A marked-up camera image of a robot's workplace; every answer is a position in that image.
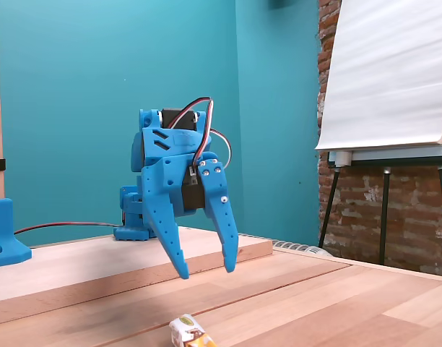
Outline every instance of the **whiteboard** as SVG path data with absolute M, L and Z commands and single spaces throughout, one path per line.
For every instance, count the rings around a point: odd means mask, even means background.
M 344 0 L 316 149 L 419 145 L 442 151 L 442 0 Z
M 330 152 L 329 162 L 334 163 L 335 156 L 336 152 Z M 416 163 L 420 165 L 426 161 L 426 158 L 437 158 L 438 162 L 442 162 L 442 145 L 398 147 L 382 150 L 354 150 L 352 151 L 351 165 L 357 165 L 358 162 L 384 162 L 385 160 L 395 160 L 402 163 L 406 159 L 412 165 Z

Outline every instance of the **vent slot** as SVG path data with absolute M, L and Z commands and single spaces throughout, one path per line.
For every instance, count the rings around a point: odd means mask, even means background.
M 162 148 L 163 150 L 169 150 L 170 148 L 165 145 L 164 143 L 160 142 L 160 141 L 154 141 L 154 144 L 157 145 L 158 147 Z
M 162 134 L 161 132 L 159 132 L 158 130 L 152 130 L 152 132 L 154 133 L 154 134 L 156 134 L 158 137 L 161 137 L 161 138 L 163 138 L 164 140 L 166 140 L 167 138 L 168 138 L 168 136 L 167 135 L 165 135 L 165 134 Z

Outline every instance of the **small box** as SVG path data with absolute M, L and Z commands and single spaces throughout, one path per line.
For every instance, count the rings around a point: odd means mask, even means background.
M 173 320 L 170 329 L 171 342 L 175 347 L 216 347 L 212 338 L 190 314 Z

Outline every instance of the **blue robot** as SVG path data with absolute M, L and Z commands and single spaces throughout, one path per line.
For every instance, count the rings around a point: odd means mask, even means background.
M 114 236 L 135 241 L 157 237 L 178 274 L 187 279 L 175 217 L 203 208 L 222 243 L 225 268 L 234 271 L 238 232 L 223 165 L 209 151 L 211 138 L 205 133 L 211 118 L 207 120 L 206 112 L 186 111 L 172 129 L 180 115 L 175 109 L 139 112 L 139 132 L 131 147 L 131 170 L 139 175 L 135 186 L 121 187 L 123 225 L 114 229 Z M 195 158 L 202 140 L 206 147 Z

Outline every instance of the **blue plastic part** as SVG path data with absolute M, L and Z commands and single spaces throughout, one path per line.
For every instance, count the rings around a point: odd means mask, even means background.
M 181 188 L 186 170 L 191 166 L 202 140 L 205 121 L 205 112 L 200 112 L 196 131 L 163 129 L 157 110 L 139 112 L 140 132 L 134 137 L 131 147 L 131 170 L 141 172 L 141 176 L 138 176 L 136 186 L 121 187 L 120 207 L 125 223 L 114 230 L 118 240 L 158 237 L 184 279 L 189 278 L 189 268 L 181 249 L 175 218 L 196 212 L 184 209 Z M 237 262 L 238 232 L 223 165 L 217 161 L 216 154 L 209 152 L 209 144 L 198 161 L 198 164 L 204 161 L 203 166 L 198 167 L 199 184 L 204 187 L 205 214 L 214 222 L 222 243 L 225 268 L 231 272 Z
M 0 199 L 0 266 L 17 264 L 32 257 L 32 250 L 14 236 L 12 200 Z
M 113 229 L 116 240 L 146 241 L 155 237 L 154 231 L 142 215 L 141 176 L 137 177 L 136 186 L 120 188 L 120 208 L 123 211 L 123 226 Z
M 205 165 L 197 169 L 205 188 L 205 215 L 214 222 L 222 244 L 224 266 L 230 273 L 234 271 L 237 262 L 238 232 L 224 168 L 217 160 L 206 160 Z

